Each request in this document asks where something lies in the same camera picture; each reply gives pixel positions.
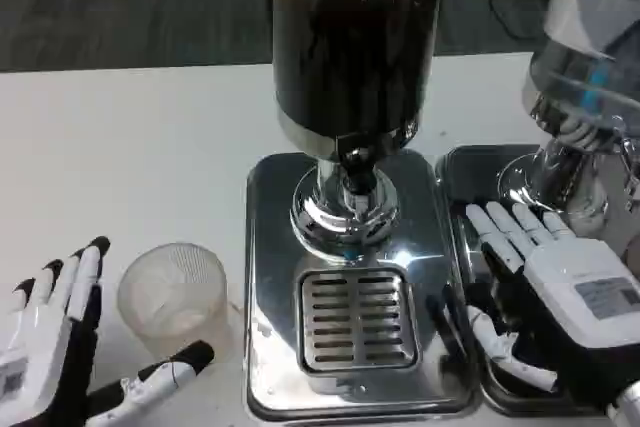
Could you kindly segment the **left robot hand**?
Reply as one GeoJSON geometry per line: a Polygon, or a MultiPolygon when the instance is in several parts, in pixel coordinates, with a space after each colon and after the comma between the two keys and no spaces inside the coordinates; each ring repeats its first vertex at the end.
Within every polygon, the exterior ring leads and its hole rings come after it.
{"type": "Polygon", "coordinates": [[[7,296],[1,312],[2,425],[129,426],[213,363],[213,347],[197,340],[90,391],[109,248],[109,239],[98,236],[50,261],[7,296]]]}

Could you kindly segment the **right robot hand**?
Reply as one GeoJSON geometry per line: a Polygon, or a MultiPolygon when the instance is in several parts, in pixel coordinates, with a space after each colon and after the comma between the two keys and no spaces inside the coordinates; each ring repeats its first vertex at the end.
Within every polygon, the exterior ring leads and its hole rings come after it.
{"type": "Polygon", "coordinates": [[[496,201],[465,208],[520,324],[493,301],[467,304],[472,331],[503,372],[545,392],[627,415],[639,411],[639,282],[603,241],[577,236],[554,212],[496,201]]]}

